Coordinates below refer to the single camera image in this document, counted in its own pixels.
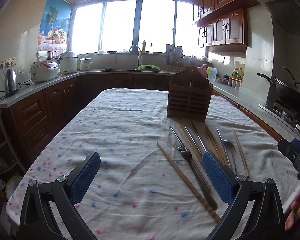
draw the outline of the wall mural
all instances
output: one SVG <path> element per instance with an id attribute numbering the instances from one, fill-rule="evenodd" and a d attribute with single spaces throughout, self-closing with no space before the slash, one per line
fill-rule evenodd
<path id="1" fill-rule="evenodd" d="M 47 0 L 43 10 L 38 50 L 57 51 L 60 55 L 67 50 L 67 36 L 72 5 L 63 0 Z"/>

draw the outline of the bolt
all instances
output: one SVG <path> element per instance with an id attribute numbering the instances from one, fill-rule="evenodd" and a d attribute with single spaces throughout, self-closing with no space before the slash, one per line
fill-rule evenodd
<path id="1" fill-rule="evenodd" d="M 61 175 L 57 178 L 58 182 L 64 182 L 65 180 L 66 180 L 66 176 L 64 176 L 64 175 Z"/>
<path id="2" fill-rule="evenodd" d="M 269 183 L 270 185 L 274 185 L 274 184 L 275 184 L 275 182 L 274 182 L 273 179 L 268 179 L 268 183 Z"/>
<path id="3" fill-rule="evenodd" d="M 29 182 L 29 185 L 30 186 L 33 186 L 33 185 L 35 185 L 37 183 L 37 181 L 35 180 L 35 179 L 33 179 L 33 180 L 31 180 L 30 182 Z"/>
<path id="4" fill-rule="evenodd" d="M 238 175 L 237 178 L 238 178 L 238 180 L 240 180 L 240 181 L 245 181 L 245 180 L 246 180 L 246 177 L 243 176 L 243 175 Z"/>

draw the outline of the stainless steel kettle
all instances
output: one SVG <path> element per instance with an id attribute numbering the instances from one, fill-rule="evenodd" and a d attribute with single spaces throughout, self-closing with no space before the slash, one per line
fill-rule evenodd
<path id="1" fill-rule="evenodd" d="M 19 92 L 16 72 L 12 68 L 7 70 L 4 77 L 4 88 L 7 97 L 11 97 L 12 95 Z"/>

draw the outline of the green basket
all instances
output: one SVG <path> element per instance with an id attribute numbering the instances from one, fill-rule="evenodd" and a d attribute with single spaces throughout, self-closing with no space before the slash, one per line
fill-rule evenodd
<path id="1" fill-rule="evenodd" d="M 138 67 L 138 70 L 152 70 L 152 71 L 159 71 L 160 68 L 154 65 L 141 65 Z"/>

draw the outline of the human hand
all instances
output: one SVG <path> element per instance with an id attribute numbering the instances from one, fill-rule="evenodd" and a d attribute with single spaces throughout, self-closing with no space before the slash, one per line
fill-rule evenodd
<path id="1" fill-rule="evenodd" d="M 293 203 L 291 204 L 291 213 L 290 215 L 287 217 L 287 220 L 285 222 L 285 228 L 286 228 L 286 231 L 288 231 L 294 224 L 294 216 L 297 212 L 297 209 L 298 209 L 298 206 L 300 205 L 300 190 L 299 192 L 297 193 Z"/>

